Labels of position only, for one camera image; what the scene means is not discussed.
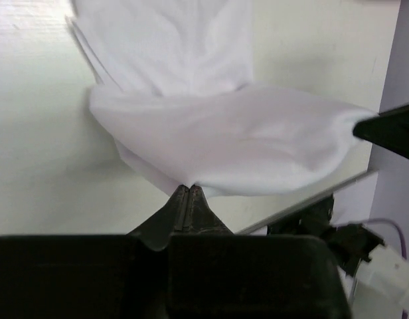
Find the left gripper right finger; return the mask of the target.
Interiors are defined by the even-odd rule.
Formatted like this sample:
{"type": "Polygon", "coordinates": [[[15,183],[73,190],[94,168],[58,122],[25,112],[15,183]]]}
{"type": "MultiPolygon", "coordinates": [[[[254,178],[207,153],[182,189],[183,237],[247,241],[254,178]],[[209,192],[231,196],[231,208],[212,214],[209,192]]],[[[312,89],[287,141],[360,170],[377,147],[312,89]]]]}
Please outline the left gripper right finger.
{"type": "Polygon", "coordinates": [[[170,318],[350,318],[336,260],[310,236],[182,233],[167,245],[170,318]]]}

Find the white t shirt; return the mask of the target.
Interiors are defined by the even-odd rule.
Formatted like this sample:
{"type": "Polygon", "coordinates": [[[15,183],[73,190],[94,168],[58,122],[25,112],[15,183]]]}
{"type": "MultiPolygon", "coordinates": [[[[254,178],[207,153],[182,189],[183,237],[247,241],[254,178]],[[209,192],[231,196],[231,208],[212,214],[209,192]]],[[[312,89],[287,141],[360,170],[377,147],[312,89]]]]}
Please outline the white t shirt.
{"type": "Polygon", "coordinates": [[[373,113],[254,82],[250,1],[75,1],[97,83],[89,109],[121,158],[166,193],[272,195],[316,183],[373,113]]]}

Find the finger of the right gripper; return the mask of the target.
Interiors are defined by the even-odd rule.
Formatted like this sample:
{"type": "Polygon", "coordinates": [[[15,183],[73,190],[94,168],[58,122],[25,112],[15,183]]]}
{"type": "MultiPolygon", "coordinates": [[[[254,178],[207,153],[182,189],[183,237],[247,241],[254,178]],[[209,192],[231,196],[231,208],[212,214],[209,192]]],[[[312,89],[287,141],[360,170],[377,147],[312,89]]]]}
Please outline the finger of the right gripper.
{"type": "Polygon", "coordinates": [[[409,104],[356,123],[353,135],[409,160],[409,104]]]}

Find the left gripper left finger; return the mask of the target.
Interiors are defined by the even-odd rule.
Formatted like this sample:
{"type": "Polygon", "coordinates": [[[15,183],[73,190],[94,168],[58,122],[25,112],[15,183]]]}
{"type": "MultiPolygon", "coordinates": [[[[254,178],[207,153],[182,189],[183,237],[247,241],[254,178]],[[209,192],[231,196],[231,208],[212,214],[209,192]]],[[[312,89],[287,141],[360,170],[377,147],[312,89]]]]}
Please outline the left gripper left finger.
{"type": "Polygon", "coordinates": [[[128,234],[0,236],[0,318],[129,318],[166,281],[187,197],[179,186],[128,234]]]}

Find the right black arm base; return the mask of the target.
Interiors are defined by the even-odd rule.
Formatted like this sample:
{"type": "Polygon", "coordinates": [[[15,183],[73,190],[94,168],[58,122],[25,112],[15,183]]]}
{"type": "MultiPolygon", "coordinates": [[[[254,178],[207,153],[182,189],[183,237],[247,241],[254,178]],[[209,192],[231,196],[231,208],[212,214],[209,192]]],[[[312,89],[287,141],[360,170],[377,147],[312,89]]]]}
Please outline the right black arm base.
{"type": "Polygon", "coordinates": [[[362,262],[371,262],[370,253],[385,246],[384,241],[361,223],[331,224],[333,195],[268,225],[268,235],[309,235],[323,240],[340,268],[354,277],[362,262]]]}

